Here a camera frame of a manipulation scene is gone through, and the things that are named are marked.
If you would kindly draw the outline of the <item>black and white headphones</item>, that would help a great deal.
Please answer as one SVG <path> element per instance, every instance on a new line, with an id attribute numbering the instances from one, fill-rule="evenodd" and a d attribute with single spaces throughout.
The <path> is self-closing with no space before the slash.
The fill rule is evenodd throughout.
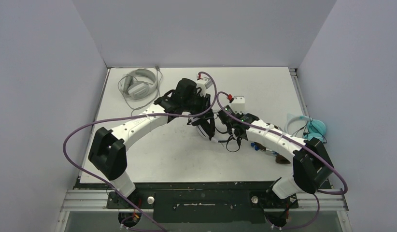
<path id="1" fill-rule="evenodd" d="M 226 129 L 226 131 L 220 131 L 215 124 L 216 119 L 220 119 L 214 112 L 207 112 L 202 117 L 193 117 L 189 118 L 187 125 L 194 126 L 201 137 L 206 140 L 209 140 L 214 143 L 221 144 L 226 148 L 228 152 L 235 153 L 241 148 L 241 139 L 235 138 L 234 135 L 230 135 Z M 228 134 L 229 137 L 227 139 L 219 139 L 216 137 L 216 132 L 219 134 Z M 228 144 L 230 141 L 236 141 L 238 148 L 236 150 L 230 150 L 228 148 Z"/>

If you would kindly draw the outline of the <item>brown headphones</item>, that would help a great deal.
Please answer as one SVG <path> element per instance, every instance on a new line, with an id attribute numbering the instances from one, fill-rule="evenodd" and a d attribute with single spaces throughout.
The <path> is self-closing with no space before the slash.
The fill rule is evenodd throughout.
<path id="1" fill-rule="evenodd" d="M 289 161 L 287 158 L 285 158 L 284 156 L 280 155 L 279 153 L 277 153 L 274 150 L 268 149 L 268 148 L 266 148 L 264 146 L 261 146 L 259 148 L 259 150 L 264 152 L 264 153 L 266 153 L 267 155 L 270 155 L 270 156 L 274 157 L 275 158 L 275 162 L 277 164 L 287 165 L 287 164 L 291 163 L 291 161 Z"/>

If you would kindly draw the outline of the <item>teal cat-ear headphones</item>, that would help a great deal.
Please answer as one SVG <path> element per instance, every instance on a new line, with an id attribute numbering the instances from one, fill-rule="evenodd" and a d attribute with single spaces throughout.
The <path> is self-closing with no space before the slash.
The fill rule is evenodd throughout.
<path id="1" fill-rule="evenodd" d="M 309 117 L 309 116 L 288 115 L 287 122 L 284 126 L 284 132 L 289 133 L 290 124 L 292 124 L 296 121 L 305 121 L 306 123 L 299 130 L 293 132 L 292 133 L 293 136 L 295 136 L 296 134 L 298 134 L 298 132 L 303 130 L 302 138 L 307 139 L 307 140 L 311 140 L 312 138 L 317 138 L 323 144 L 327 143 L 327 139 L 325 137 L 326 132 L 327 132 L 326 124 L 321 120 L 317 120 L 317 119 Z"/>

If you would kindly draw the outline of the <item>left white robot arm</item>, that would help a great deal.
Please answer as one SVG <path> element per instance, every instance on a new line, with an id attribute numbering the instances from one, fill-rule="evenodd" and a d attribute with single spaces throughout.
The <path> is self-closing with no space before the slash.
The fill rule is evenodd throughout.
<path id="1" fill-rule="evenodd" d="M 196 81 L 183 78 L 175 89 L 157 98 L 136 119 L 109 130 L 101 127 L 96 131 L 88 159 L 120 192 L 119 201 L 125 207 L 134 207 L 138 202 L 136 186 L 126 172 L 127 150 L 152 130 L 184 112 L 198 116 L 207 112 L 211 106 L 207 89 L 212 85 L 210 78 Z"/>

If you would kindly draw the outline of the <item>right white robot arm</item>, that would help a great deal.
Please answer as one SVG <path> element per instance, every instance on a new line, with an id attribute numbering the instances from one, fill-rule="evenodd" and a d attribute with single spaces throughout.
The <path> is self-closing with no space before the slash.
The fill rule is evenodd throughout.
<path id="1" fill-rule="evenodd" d="M 299 192 L 315 194 L 334 173 L 333 164 L 319 139 L 294 137 L 253 114 L 238 116 L 229 106 L 223 107 L 219 113 L 223 124 L 231 127 L 236 138 L 259 143 L 292 164 L 291 175 L 280 177 L 270 187 L 267 193 L 270 205 L 278 207 L 286 198 Z"/>

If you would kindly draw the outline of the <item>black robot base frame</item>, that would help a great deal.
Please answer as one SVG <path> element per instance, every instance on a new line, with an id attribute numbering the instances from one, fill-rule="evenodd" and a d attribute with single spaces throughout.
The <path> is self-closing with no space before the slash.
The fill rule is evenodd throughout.
<path id="1" fill-rule="evenodd" d="M 159 223 L 264 223 L 293 219 L 295 212 L 347 210 L 342 195 L 296 193 L 285 200 L 272 195 L 271 181 L 137 183 L 130 203 L 114 191 L 106 207 L 139 215 L 134 206 L 153 211 Z"/>

